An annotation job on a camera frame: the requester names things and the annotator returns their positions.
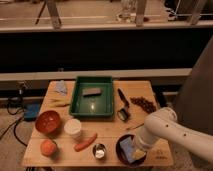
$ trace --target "black panel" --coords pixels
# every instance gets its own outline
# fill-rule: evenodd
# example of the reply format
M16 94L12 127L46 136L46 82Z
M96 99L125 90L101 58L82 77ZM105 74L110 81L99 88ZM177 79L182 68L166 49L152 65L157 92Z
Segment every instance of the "black panel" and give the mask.
M192 67L212 29L0 34L0 72Z

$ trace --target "orange bowl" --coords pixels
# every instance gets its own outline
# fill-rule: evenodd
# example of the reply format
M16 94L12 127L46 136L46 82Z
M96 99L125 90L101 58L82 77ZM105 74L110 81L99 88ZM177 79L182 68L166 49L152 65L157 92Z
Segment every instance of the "orange bowl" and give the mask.
M44 134L52 133L61 123L60 115L54 110L41 113L35 122L36 129Z

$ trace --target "red object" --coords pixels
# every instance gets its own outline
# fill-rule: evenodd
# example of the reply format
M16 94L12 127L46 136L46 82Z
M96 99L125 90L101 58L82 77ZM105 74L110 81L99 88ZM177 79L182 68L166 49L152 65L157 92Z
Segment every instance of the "red object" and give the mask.
M92 144L96 140L97 137L98 137L98 134L95 133L88 140L85 140L85 141L83 141L83 142L81 142L79 144L76 144L75 147L74 147L75 151L78 152L78 151L81 151L81 150L87 148L90 144Z
M50 157L57 151L57 144L51 139L46 139L41 143L40 150L41 154Z
M54 110L49 110L39 115L36 119L35 127L39 132L48 134L55 131L60 126L60 123L59 114Z

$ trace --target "orange ball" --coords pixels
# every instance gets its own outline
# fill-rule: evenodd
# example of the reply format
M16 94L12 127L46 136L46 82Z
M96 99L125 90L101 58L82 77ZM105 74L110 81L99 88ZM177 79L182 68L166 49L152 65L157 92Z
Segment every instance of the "orange ball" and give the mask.
M53 155L57 149L57 144L51 139L44 140L40 146L41 154L47 157Z

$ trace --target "white cup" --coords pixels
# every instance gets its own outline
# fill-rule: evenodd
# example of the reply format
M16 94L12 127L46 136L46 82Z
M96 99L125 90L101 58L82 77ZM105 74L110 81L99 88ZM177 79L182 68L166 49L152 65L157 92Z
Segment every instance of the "white cup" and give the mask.
M77 139L81 136L81 122L78 119L70 119L64 125L64 131L72 138Z

